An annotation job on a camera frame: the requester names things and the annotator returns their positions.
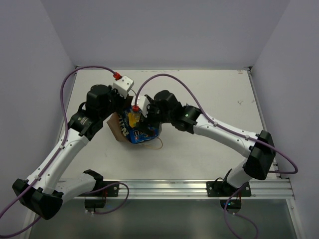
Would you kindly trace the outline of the blue M&M's packet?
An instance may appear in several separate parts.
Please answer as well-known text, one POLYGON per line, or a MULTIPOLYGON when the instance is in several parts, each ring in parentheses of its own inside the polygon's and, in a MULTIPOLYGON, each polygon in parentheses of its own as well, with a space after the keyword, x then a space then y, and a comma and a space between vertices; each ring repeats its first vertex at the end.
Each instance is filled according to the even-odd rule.
POLYGON ((139 144, 145 141, 153 140, 157 137, 149 137, 146 133, 138 131, 136 128, 131 128, 128 130, 129 134, 127 139, 132 144, 139 144))

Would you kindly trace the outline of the yellow M&M's packet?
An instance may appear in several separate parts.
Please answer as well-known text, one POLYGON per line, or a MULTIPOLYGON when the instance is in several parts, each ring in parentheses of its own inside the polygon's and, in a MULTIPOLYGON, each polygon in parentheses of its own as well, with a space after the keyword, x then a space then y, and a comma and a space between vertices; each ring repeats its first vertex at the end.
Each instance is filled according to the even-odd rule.
POLYGON ((138 113, 138 112, 128 113, 128 121, 129 121, 129 126, 131 128, 138 127, 142 119, 143 119, 143 115, 141 113, 138 113))

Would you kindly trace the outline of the brown paper bag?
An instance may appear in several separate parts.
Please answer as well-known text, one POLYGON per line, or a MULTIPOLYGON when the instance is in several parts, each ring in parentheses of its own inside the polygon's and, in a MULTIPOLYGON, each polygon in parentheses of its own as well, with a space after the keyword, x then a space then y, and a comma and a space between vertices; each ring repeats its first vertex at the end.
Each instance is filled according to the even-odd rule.
MULTIPOLYGON (((124 106, 125 106, 124 109, 128 108, 128 107, 131 107, 132 99, 133 99, 133 96, 128 96, 127 97, 126 102, 124 104, 124 106)), ((162 149, 163 142, 159 138, 159 136, 157 138, 153 139, 153 140, 145 141, 145 142, 142 142, 142 143, 139 143, 139 144, 130 143, 129 140, 125 136, 123 136, 123 134, 121 133, 121 129, 120 129, 120 126, 119 126, 119 118, 118 118, 118 114, 120 114, 120 113, 118 113, 118 112, 113 113, 110 116, 110 118, 107 120, 107 125, 110 128, 110 130, 111 130, 113 136, 115 137, 116 141, 129 143, 131 145, 141 145, 143 147, 146 147, 146 148, 149 148, 149 149, 153 149, 153 150, 162 149)))

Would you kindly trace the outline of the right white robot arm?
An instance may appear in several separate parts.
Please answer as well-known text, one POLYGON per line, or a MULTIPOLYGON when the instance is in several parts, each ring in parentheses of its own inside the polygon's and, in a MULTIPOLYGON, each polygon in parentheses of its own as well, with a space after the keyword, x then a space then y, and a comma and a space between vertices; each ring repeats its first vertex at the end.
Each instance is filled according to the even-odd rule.
POLYGON ((223 179, 222 190, 226 195, 234 195, 251 179, 267 178, 276 155, 269 132, 254 133, 224 124, 197 107, 182 105, 168 90, 160 91, 154 98, 134 96, 131 106, 133 112, 141 115, 138 129, 147 134, 151 133, 151 126, 170 123, 179 131, 213 139, 241 154, 244 160, 223 179))

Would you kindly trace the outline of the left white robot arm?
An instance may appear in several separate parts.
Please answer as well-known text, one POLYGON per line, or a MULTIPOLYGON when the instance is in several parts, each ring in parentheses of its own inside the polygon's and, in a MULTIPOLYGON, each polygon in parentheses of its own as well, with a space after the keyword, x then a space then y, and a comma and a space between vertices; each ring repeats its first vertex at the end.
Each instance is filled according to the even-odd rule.
POLYGON ((124 108, 127 94, 111 86, 94 85, 76 114, 67 123, 61 141, 27 179, 16 179, 12 188, 22 205, 45 220, 53 218, 67 201, 104 189, 103 176, 85 170, 78 178, 59 180, 75 156, 92 140, 111 114, 124 108))

